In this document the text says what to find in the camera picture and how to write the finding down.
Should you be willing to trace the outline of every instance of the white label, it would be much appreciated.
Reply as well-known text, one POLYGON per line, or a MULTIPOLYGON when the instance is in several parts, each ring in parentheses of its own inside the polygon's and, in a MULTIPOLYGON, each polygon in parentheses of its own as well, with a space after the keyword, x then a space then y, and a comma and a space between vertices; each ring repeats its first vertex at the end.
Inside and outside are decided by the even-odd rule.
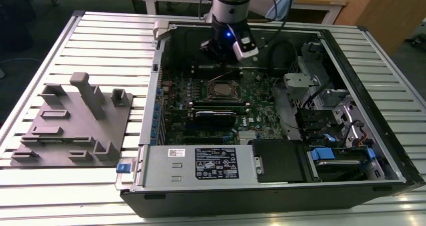
POLYGON ((168 149, 168 157, 184 157, 186 150, 184 149, 168 149))
POLYGON ((331 4, 331 5, 346 5, 345 2, 338 2, 338 1, 333 1, 333 2, 330 2, 330 4, 331 4))

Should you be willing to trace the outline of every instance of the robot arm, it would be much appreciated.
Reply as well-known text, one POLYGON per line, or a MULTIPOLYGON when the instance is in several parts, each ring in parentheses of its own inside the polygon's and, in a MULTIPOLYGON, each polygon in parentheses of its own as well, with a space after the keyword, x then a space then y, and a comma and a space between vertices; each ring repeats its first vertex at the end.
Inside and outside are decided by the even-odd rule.
POLYGON ((213 0, 213 2, 213 36, 203 42, 201 50, 214 62, 229 65, 259 53, 247 24, 249 9, 267 17, 277 16, 277 19, 281 19, 289 9, 290 0, 278 0, 277 8, 274 0, 213 0))

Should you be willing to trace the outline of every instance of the metal slotted table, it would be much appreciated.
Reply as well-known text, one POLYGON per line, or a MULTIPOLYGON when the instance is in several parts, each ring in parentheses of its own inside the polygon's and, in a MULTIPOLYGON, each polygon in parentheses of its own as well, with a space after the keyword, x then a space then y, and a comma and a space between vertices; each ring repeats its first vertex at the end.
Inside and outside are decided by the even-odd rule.
MULTIPOLYGON (((68 84, 75 71, 91 75, 103 91, 132 93, 122 158, 136 157, 148 79, 154 60, 154 22, 198 21, 195 17, 78 12, 0 129, 0 225, 422 225, 426 187, 397 197, 378 198, 349 210, 291 212, 203 218, 142 219, 116 190, 115 169, 8 169, 20 135, 43 104, 47 83, 68 84)), ((367 31, 354 26, 289 23, 329 29, 375 104, 426 179, 426 103, 367 31)), ((66 85, 67 91, 76 91, 66 85)), ((130 184, 132 175, 120 183, 130 184)))

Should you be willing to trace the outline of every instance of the warning label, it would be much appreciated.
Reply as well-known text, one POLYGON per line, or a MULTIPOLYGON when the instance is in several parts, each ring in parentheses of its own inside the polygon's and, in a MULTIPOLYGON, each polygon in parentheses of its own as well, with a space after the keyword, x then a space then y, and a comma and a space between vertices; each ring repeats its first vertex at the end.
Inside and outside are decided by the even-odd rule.
POLYGON ((235 148, 195 149, 195 177, 199 180, 238 179, 235 148))

